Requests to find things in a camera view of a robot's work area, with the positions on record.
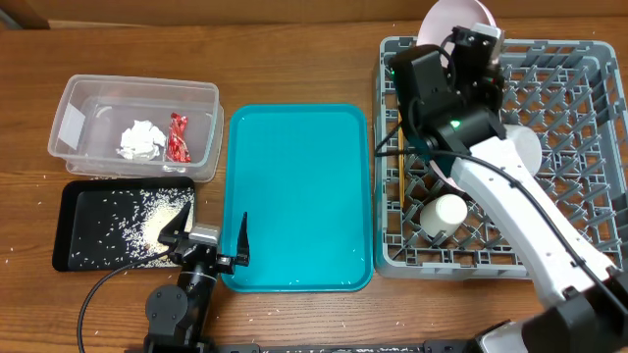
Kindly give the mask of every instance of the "wood grain surface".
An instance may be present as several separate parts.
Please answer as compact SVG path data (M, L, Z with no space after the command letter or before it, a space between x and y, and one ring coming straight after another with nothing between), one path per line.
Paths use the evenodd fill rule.
M607 41L628 81L626 20L567 18L499 24L509 38ZM371 74L379 43L389 35L416 33L419 25L0 32L0 351L76 351L80 304L105 275L61 274L51 266L61 191L79 178L66 172L65 163L46 150L57 104L72 75L214 82L225 108L225 135L234 111L252 103L346 102L370 120ZM221 223L227 153L225 137L216 177L198 185L200 222ZM108 281L87 310L87 351L138 347L147 330L147 295L159 285L174 283L176 277L175 269L137 270ZM471 337L500 321L520 320L541 310L534 287L526 280L410 280L375 274L356 293L246 295L219 283L206 333L218 343L254 339L267 346L410 343Z

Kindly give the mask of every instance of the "blue plastic tray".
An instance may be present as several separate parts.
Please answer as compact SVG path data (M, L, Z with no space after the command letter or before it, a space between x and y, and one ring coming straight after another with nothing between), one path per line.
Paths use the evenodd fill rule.
M240 292L352 291L373 275L366 119L347 104L252 105L231 119L223 251L248 212Z

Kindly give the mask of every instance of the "dish rack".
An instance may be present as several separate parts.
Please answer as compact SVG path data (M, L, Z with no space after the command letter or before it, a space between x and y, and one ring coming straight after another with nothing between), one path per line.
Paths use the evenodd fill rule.
M388 37L380 45L375 144L398 122L387 62L415 40ZM506 40L500 60L505 78L500 118L530 127L542 144L535 179L571 224L623 268L628 202L622 157L628 161L628 115L614 50L599 41ZM384 150L398 146L395 135ZM421 229L423 206L457 191L420 158L401 158L375 159L375 268L382 276L528 277L499 230L468 197L468 217L454 235L434 238Z

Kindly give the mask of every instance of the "black tray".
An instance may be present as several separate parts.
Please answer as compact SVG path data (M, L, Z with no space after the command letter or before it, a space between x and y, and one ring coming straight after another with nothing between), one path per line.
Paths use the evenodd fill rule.
M122 236L125 227L113 227L111 231L112 222L116 222L112 221L113 217L127 219L129 227L143 221L142 216L131 220L134 208L143 207L140 190L155 194L173 190L174 197L179 192L191 193L196 200L194 181L184 176L72 181L64 188L61 198L52 253L55 270L115 270L148 256L148 251L138 248L135 249L140 253L128 253L130 245Z

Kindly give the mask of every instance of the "red candy wrapper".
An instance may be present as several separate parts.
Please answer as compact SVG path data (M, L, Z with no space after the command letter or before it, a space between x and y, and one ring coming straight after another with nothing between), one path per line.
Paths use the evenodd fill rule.
M183 131L187 126L187 117L182 117L177 113L170 116L173 120L170 122L170 133L168 135L168 150L166 157L172 162L189 163L189 151L183 139Z

